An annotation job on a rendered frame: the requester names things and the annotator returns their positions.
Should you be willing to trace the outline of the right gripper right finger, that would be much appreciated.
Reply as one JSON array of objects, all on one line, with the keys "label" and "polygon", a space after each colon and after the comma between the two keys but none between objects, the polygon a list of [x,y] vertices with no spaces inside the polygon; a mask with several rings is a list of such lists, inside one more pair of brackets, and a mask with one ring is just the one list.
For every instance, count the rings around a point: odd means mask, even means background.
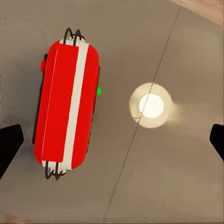
[{"label": "right gripper right finger", "polygon": [[210,133],[210,142],[224,160],[224,126],[214,124]]}]

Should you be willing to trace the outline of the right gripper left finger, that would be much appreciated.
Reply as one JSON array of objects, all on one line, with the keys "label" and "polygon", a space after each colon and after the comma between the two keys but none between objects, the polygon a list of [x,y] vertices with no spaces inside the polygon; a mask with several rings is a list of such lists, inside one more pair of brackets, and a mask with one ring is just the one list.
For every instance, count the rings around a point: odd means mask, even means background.
[{"label": "right gripper left finger", "polygon": [[24,142],[19,124],[0,129],[0,179]]}]

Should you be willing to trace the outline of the radio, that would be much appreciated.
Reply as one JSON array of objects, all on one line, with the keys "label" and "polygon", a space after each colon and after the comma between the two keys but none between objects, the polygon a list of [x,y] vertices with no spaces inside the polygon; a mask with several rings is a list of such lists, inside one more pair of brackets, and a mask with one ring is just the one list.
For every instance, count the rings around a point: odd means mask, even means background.
[{"label": "radio", "polygon": [[[70,38],[67,34],[70,31]],[[88,152],[98,88],[98,52],[80,30],[67,28],[42,61],[32,142],[35,158],[45,167],[45,177],[59,178],[77,168]],[[50,175],[47,170],[50,168]]]}]

